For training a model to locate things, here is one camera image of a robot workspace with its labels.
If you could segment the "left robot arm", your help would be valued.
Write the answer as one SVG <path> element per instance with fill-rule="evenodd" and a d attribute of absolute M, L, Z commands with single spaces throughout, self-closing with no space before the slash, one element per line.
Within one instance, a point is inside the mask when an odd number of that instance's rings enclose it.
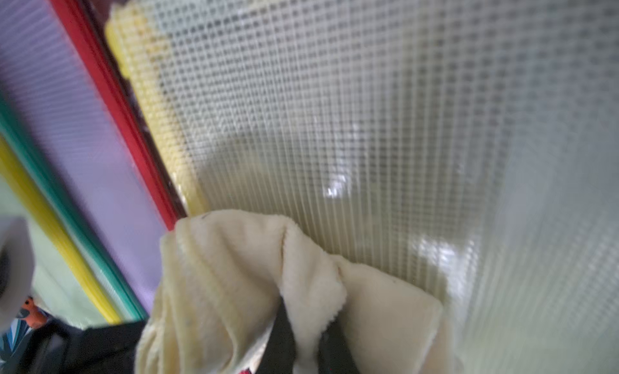
<path fill-rule="evenodd" d="M 145 323 L 73 327 L 42 311 L 31 295 L 35 257 L 27 222 L 1 218 L 1 371 L 132 373 Z"/>

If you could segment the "pink red-zip mesh bag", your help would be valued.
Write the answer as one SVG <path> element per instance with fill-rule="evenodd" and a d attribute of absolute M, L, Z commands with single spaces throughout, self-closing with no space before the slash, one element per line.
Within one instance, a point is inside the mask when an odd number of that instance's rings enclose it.
<path fill-rule="evenodd" d="M 135 296 L 151 309 L 166 226 L 48 0 L 1 0 L 1 92 Z"/>

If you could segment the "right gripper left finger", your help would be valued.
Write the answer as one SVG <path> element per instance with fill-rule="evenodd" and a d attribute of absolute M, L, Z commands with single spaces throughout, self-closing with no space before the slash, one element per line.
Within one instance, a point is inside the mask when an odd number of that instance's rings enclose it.
<path fill-rule="evenodd" d="M 285 303 L 282 301 L 256 374 L 293 374 L 295 360 L 296 343 Z"/>

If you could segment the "cream wiping cloth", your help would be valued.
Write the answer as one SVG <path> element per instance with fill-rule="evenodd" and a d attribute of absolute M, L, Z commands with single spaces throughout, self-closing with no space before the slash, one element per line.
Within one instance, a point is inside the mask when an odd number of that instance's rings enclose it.
<path fill-rule="evenodd" d="M 324 251 L 290 218 L 212 211 L 161 239 L 162 279 L 137 345 L 138 373 L 238 373 L 266 356 L 284 308 L 291 372 L 319 371 L 339 326 L 359 373 L 453 373 L 442 303 L 408 282 Z"/>

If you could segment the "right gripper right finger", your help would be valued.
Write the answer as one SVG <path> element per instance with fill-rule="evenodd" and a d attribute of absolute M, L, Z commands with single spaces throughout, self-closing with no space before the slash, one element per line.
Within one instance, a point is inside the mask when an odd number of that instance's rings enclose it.
<path fill-rule="evenodd" d="M 359 374 L 338 320 L 321 335 L 318 364 L 319 374 Z"/>

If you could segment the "yellow mesh document bag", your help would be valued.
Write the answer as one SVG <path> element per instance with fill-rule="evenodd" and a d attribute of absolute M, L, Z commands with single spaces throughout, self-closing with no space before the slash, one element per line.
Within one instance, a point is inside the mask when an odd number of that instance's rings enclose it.
<path fill-rule="evenodd" d="M 433 294 L 464 372 L 617 372 L 618 0 L 128 0 L 105 34 L 187 214 Z"/>

